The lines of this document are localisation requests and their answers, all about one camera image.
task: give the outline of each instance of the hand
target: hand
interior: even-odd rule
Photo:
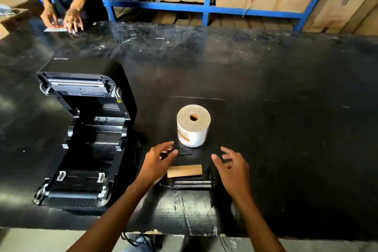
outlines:
[[[175,149],[165,159],[161,160],[160,154],[171,150],[172,145],[173,142],[165,142],[151,148],[145,155],[143,166],[136,180],[142,181],[148,185],[148,188],[157,183],[167,173],[171,162],[178,154],[178,150]]]
[[[64,17],[64,28],[68,30],[69,33],[73,33],[72,29],[77,33],[78,26],[81,30],[84,30],[83,19],[81,18],[80,11],[75,8],[70,8],[66,12]]]
[[[252,197],[249,187],[249,166],[242,155],[223,146],[220,150],[225,152],[222,158],[230,161],[223,163],[216,154],[212,154],[211,158],[219,171],[224,188],[236,202]]]
[[[58,29],[58,19],[56,18],[56,12],[52,4],[45,4],[45,9],[41,14],[42,21],[45,26],[52,29]]]

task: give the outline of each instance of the paper roll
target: paper roll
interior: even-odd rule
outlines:
[[[196,148],[206,140],[211,117],[209,112],[198,105],[187,105],[177,113],[177,133],[180,142]]]

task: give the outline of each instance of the table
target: table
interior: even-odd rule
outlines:
[[[214,27],[102,22],[78,36],[38,19],[0,41],[0,227],[85,230],[98,218],[32,198],[71,116],[39,91],[54,56],[113,58],[126,72],[145,152],[176,140],[176,114],[208,109],[208,139],[179,164],[208,167],[227,146],[250,166],[253,196],[280,237],[377,240],[378,40]],[[243,236],[230,200],[154,187],[127,231]]]

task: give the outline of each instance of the person's left hand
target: person's left hand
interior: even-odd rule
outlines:
[[[66,12],[64,17],[64,28],[68,30],[69,33],[73,33],[72,29],[77,33],[78,27],[84,30],[83,19],[81,18],[80,11],[74,8],[70,8]]]
[[[143,166],[136,180],[142,181],[149,188],[157,183],[167,173],[171,162],[178,154],[178,150],[175,149],[161,160],[160,154],[171,150],[172,145],[173,142],[165,142],[151,148],[145,155]]]

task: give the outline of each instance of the roll core hole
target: roll core hole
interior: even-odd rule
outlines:
[[[199,117],[200,117],[200,116],[197,115],[197,114],[191,114],[189,118],[190,118],[192,121],[196,121],[196,120],[198,120]]]

